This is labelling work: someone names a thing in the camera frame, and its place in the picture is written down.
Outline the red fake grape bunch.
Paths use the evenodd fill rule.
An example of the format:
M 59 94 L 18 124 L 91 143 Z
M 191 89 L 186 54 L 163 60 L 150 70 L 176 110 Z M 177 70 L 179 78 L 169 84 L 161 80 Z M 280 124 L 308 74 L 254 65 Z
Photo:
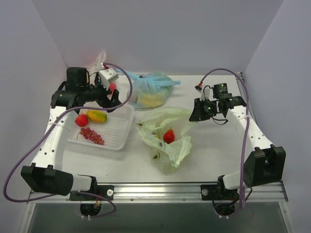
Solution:
M 84 138 L 86 141 L 90 141 L 97 145 L 104 145 L 102 136 L 89 127 L 80 129 L 75 139 L 77 140 L 79 138 Z

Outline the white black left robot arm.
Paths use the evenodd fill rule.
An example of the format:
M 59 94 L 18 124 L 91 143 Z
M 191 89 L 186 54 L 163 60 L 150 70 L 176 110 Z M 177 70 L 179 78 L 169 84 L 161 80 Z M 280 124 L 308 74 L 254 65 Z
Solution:
M 45 138 L 37 147 L 39 151 L 30 166 L 23 166 L 21 176 L 29 187 L 39 193 L 66 196 L 80 191 L 88 200 L 98 195 L 96 179 L 62 170 L 65 145 L 78 113 L 87 102 L 97 102 L 107 112 L 121 104 L 119 92 L 111 91 L 110 84 L 118 78 L 112 68 L 103 67 L 89 81 L 84 67 L 69 67 L 67 79 L 52 95 L 49 122 Z

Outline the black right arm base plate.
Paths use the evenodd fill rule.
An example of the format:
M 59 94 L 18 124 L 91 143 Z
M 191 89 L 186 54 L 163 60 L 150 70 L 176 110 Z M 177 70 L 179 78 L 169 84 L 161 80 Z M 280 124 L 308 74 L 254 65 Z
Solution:
M 216 184 L 202 184 L 201 189 L 201 199 L 202 200 L 227 200 L 236 201 L 239 200 L 239 193 L 237 189 L 227 190 L 218 188 Z

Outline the red fake strawberry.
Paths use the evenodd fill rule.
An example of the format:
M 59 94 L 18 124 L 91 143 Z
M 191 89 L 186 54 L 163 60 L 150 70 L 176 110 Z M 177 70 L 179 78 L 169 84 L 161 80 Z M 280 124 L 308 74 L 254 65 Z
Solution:
M 85 127 L 88 124 L 88 117 L 84 114 L 80 114 L 75 119 L 75 123 L 79 127 Z

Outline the light green avocado plastic bag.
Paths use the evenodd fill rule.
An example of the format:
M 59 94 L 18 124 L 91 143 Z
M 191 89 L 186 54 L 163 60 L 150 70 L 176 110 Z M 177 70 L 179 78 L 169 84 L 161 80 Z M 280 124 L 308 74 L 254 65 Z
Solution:
M 195 125 L 189 121 L 191 111 L 180 107 L 161 107 L 151 110 L 136 123 L 140 139 L 150 147 L 153 165 L 163 174 L 177 171 L 192 148 L 190 131 Z M 175 141 L 167 144 L 163 141 L 164 133 L 173 129 Z

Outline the orange green fake mango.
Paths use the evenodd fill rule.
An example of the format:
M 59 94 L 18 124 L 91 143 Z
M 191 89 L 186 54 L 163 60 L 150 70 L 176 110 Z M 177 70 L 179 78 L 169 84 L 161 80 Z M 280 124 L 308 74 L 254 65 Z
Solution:
M 89 110 L 87 117 L 89 120 L 96 123 L 105 123 L 107 121 L 107 115 L 104 112 L 98 110 Z

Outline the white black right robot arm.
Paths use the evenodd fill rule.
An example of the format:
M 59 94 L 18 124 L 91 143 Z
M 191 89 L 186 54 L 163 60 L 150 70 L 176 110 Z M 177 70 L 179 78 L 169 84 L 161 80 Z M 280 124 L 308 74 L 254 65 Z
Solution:
M 189 121 L 205 121 L 218 113 L 232 124 L 243 139 L 244 158 L 242 171 L 220 177 L 215 187 L 217 196 L 226 199 L 233 193 L 233 189 L 281 181 L 286 152 L 283 147 L 277 147 L 267 139 L 249 115 L 242 97 L 227 96 L 213 101 L 196 98 Z

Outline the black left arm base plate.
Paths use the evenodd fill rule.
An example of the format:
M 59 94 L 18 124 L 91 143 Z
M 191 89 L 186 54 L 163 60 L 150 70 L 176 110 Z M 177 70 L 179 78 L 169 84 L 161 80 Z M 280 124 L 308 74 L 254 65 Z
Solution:
M 111 184 L 101 184 L 96 188 L 92 188 L 89 191 L 85 191 L 86 194 L 82 194 L 82 192 L 74 192 L 69 196 L 70 201 L 93 201 L 100 200 L 100 197 L 103 197 L 107 200 L 113 200 L 114 197 L 114 185 Z

